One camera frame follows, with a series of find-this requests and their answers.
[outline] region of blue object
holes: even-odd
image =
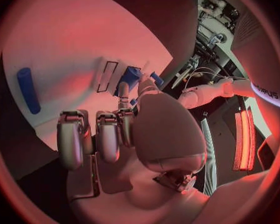
[[[131,99],[130,104],[131,104],[131,106],[134,106],[135,104],[137,104],[137,100],[136,99]]]
[[[34,89],[30,68],[22,68],[17,73],[17,81],[26,104],[32,114],[40,112],[40,105]]]
[[[155,72],[152,72],[150,77],[154,79],[156,86],[160,87],[161,85],[164,84],[164,80],[160,76],[158,76]]]
[[[118,96],[118,85],[120,84],[120,82],[122,81],[126,82],[129,85],[129,92],[130,92],[139,82],[141,76],[142,76],[142,72],[140,71],[140,68],[128,66],[125,73],[123,74],[123,76],[121,77],[121,79],[117,84],[114,95]]]

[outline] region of red light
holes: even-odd
[[[255,128],[252,112],[248,110],[236,113],[235,118],[237,142],[233,170],[252,170],[255,157]]]

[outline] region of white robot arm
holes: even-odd
[[[213,85],[191,87],[182,92],[178,101],[187,109],[205,105],[216,97],[234,95],[254,97],[250,80],[221,79]]]

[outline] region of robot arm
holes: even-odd
[[[213,85],[191,87],[182,92],[178,101],[187,109],[205,105],[216,97],[232,97],[234,95],[254,97],[249,80],[221,79]]]

